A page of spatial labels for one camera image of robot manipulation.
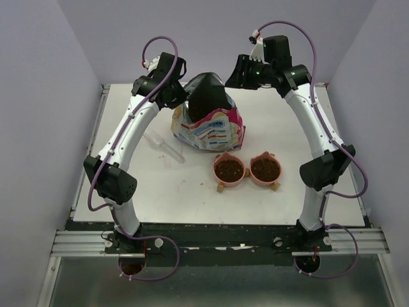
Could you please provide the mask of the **pet food bag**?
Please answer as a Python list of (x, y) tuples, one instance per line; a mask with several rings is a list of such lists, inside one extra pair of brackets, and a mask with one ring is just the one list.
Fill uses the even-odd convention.
[(199, 150), (241, 149), (245, 125), (221, 78), (214, 72), (204, 72), (192, 78), (183, 89), (188, 94), (187, 101), (174, 109), (173, 135)]

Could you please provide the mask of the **clear plastic scoop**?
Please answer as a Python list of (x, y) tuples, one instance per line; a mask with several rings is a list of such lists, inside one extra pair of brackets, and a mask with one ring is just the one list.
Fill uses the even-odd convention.
[(166, 143), (164, 138), (157, 134), (154, 130), (145, 130), (143, 136), (152, 148), (164, 152), (166, 155), (170, 156), (180, 164), (183, 164), (185, 162), (185, 158), (183, 157), (183, 155), (177, 152), (168, 143)]

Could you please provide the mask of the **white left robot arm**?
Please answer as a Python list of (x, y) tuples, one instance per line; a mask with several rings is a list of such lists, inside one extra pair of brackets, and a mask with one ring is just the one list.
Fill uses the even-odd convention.
[(120, 246), (129, 253), (136, 252), (142, 243), (137, 233), (140, 227), (132, 197), (137, 180), (128, 173), (135, 149), (146, 128), (163, 108), (174, 109), (187, 99), (180, 84), (186, 74), (186, 61), (163, 52), (147, 64), (148, 75), (134, 81), (125, 114), (107, 144), (96, 156), (88, 155), (84, 169), (91, 184), (88, 201), (93, 193), (103, 198), (104, 205), (88, 208), (96, 212), (107, 207), (115, 227), (122, 233)]

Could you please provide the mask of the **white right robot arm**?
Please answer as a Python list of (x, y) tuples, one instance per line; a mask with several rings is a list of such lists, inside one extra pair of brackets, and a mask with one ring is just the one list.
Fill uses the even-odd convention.
[(294, 234), (298, 249), (307, 251), (317, 243), (316, 230), (323, 228), (327, 200), (355, 155), (352, 145), (345, 145), (331, 126), (318, 101), (312, 77), (305, 65), (293, 65), (288, 37), (262, 38), (259, 33), (249, 40), (249, 55), (238, 56), (227, 88), (257, 90), (270, 86), (295, 113), (309, 143), (312, 160), (301, 165), (300, 177), (305, 184), (302, 213), (297, 223), (303, 227)]

